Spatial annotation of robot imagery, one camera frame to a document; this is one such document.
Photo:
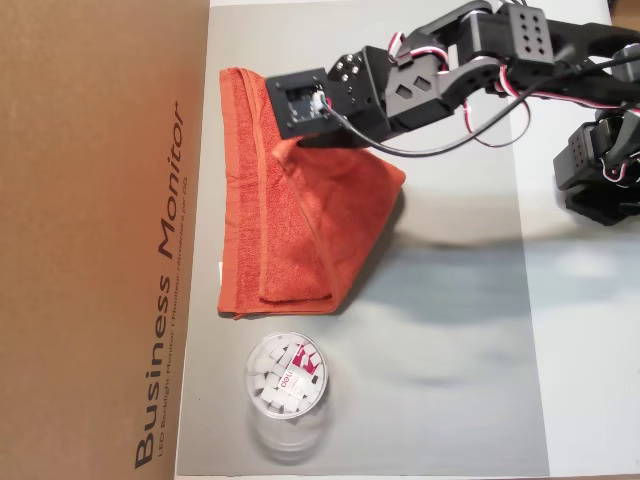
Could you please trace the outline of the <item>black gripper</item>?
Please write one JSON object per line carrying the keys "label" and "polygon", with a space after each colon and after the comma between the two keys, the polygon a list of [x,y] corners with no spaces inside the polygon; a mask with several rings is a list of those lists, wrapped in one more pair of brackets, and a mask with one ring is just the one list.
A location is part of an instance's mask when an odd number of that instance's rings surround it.
{"label": "black gripper", "polygon": [[[332,108],[357,130],[378,143],[395,136],[386,114],[385,90],[392,62],[374,46],[342,55],[327,72],[326,91]],[[298,141],[301,148],[358,149],[368,143],[348,130],[336,130]]]}

